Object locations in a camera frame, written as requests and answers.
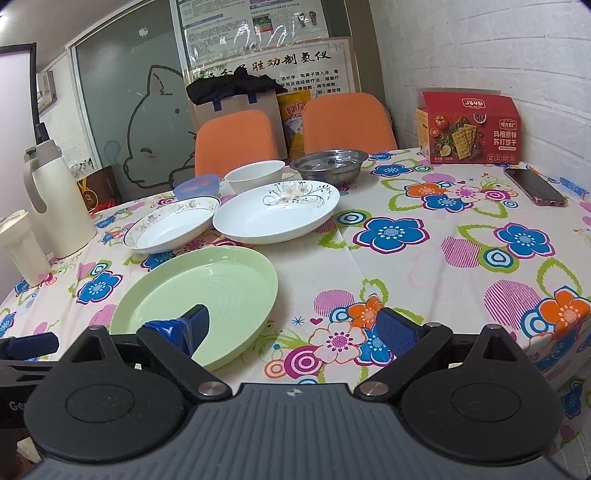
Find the gray ribbed panel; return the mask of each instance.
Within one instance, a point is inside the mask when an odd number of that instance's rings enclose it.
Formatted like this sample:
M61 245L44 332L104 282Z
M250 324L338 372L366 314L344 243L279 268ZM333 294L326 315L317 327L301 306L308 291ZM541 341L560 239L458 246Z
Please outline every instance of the gray ribbed panel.
M302 393L295 397L289 391ZM565 480L541 458L483 468L427 450L390 407L345 385L248 384L231 400L200 406L170 443L111 466L46 460L27 480Z

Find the yellow package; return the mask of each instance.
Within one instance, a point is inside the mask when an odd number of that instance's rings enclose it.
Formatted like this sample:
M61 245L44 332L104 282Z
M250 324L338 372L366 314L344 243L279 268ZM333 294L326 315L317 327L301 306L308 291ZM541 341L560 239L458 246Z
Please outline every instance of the yellow package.
M302 130L302 114L305 105L312 99L310 90L282 93L277 95L281 122L287 143L290 159L304 156L304 135Z

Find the smartphone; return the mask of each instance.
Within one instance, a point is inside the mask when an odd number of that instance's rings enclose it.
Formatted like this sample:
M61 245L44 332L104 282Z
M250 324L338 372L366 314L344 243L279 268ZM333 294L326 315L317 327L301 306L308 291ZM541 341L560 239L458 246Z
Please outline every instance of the smartphone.
M535 172L523 168L506 168L505 175L513 180L536 205L566 207L566 198Z

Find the orange flower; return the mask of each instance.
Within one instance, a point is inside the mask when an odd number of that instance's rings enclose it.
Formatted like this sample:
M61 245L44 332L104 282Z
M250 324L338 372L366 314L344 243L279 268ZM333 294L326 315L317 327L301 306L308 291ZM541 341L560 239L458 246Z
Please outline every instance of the orange flower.
M371 295L365 305L356 303L348 308L349 316L353 319L351 325L360 328L371 328L374 326L375 318L384 308L384 304L379 301L376 295Z
M566 336L591 313L591 304L586 299L577 297L568 287L554 293L553 299L542 300L539 306L542 318L554 325L554 339Z
M419 185L407 185L404 187L408 197L424 197L425 195L441 195L445 193L437 183L421 183Z

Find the ceiling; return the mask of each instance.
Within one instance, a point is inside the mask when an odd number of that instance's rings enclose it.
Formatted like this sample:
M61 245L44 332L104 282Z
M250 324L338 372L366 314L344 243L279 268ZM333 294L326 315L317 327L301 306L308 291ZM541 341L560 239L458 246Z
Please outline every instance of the ceiling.
M0 12L0 46L37 42L37 68L41 70L63 53L67 43L129 2L12 0Z

